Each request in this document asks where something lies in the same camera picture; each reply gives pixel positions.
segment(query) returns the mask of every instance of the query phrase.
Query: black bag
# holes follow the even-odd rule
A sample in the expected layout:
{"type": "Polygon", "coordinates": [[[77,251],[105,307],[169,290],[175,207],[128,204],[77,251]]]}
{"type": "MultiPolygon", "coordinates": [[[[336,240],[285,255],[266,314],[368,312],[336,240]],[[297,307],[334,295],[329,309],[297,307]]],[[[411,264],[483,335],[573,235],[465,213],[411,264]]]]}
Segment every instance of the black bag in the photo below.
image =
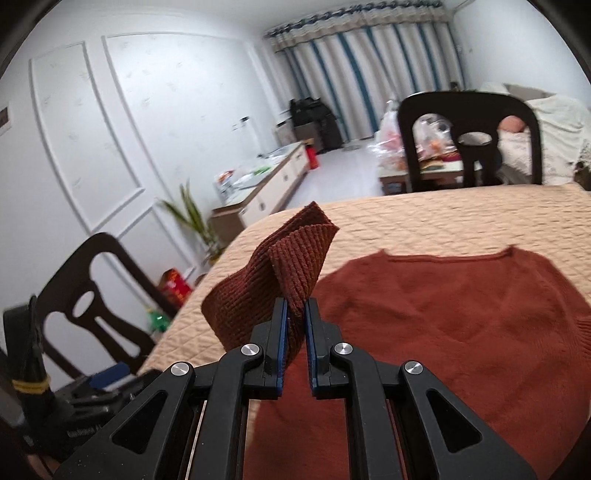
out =
{"type": "Polygon", "coordinates": [[[343,147],[336,117],[330,108],[320,99],[305,98],[290,102],[291,119],[294,127],[300,127],[314,122],[324,150],[336,150],[343,147]]]}

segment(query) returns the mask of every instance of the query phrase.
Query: wall sign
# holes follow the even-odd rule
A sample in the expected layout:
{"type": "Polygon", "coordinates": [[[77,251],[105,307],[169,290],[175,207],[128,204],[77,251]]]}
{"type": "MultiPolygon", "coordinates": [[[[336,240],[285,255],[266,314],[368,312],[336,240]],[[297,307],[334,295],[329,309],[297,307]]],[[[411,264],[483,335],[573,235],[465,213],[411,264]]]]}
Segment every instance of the wall sign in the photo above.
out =
{"type": "Polygon", "coordinates": [[[8,105],[0,105],[0,135],[11,127],[8,105]]]}

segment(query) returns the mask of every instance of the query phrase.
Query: potted plant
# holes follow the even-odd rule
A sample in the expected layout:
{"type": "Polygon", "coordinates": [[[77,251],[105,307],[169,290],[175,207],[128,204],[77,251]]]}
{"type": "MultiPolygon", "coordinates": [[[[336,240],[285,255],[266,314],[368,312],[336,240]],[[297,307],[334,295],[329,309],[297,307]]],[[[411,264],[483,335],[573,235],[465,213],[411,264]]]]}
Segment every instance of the potted plant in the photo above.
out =
{"type": "Polygon", "coordinates": [[[210,223],[203,220],[201,212],[191,197],[188,180],[186,185],[180,186],[180,192],[185,212],[172,202],[160,200],[160,203],[181,225],[190,228],[201,238],[207,248],[207,260],[213,265],[220,258],[224,249],[220,247],[217,235],[210,223]]]}

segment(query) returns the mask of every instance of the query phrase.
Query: black wooden chair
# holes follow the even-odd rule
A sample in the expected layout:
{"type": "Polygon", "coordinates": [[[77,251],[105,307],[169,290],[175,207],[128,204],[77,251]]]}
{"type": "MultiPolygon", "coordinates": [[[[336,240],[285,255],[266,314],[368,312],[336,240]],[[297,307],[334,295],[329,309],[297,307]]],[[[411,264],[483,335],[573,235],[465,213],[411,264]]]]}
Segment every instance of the black wooden chair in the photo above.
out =
{"type": "Polygon", "coordinates": [[[499,184],[498,127],[506,117],[521,118],[530,128],[532,171],[531,182],[542,185],[542,144],[540,126],[532,109],[524,102],[509,95],[482,92],[430,92],[417,93],[404,99],[398,109],[398,123],[407,156],[408,176],[413,192],[428,190],[421,178],[413,126],[423,115],[435,113],[445,117],[452,125],[452,140],[462,156],[464,164],[463,187],[476,186],[475,162],[482,166],[482,184],[499,184]],[[463,142],[464,134],[483,132],[491,136],[487,144],[471,145],[463,142]]]}
{"type": "MultiPolygon", "coordinates": [[[[105,347],[116,362],[124,362],[135,374],[141,367],[145,357],[152,351],[154,342],[149,334],[113,314],[105,305],[96,283],[90,277],[90,265],[94,258],[102,253],[110,253],[117,257],[131,277],[156,302],[171,319],[177,314],[173,306],[150,279],[139,269],[129,254],[116,238],[108,233],[97,233],[86,240],[61,266],[49,283],[43,288],[37,299],[37,315],[44,328],[47,317],[52,312],[63,313],[67,320],[78,325],[92,335],[105,347]],[[93,293],[90,306],[79,317],[74,315],[74,307],[81,296],[93,293]],[[100,317],[113,330],[124,338],[139,346],[139,354],[130,356],[125,349],[96,321],[100,317]]],[[[67,375],[78,378],[82,374],[70,363],[48,340],[44,338],[45,353],[67,375]]]]}

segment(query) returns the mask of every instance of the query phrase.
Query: white tile floor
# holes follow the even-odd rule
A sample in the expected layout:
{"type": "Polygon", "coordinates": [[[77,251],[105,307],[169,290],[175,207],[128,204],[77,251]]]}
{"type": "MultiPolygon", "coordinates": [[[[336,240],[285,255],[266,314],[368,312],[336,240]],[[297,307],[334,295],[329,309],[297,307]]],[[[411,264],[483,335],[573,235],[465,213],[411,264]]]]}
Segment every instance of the white tile floor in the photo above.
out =
{"type": "Polygon", "coordinates": [[[363,142],[358,150],[333,150],[319,155],[320,167],[308,172],[284,209],[303,207],[312,201],[322,205],[382,196],[379,161],[366,149],[368,143],[363,142]]]}

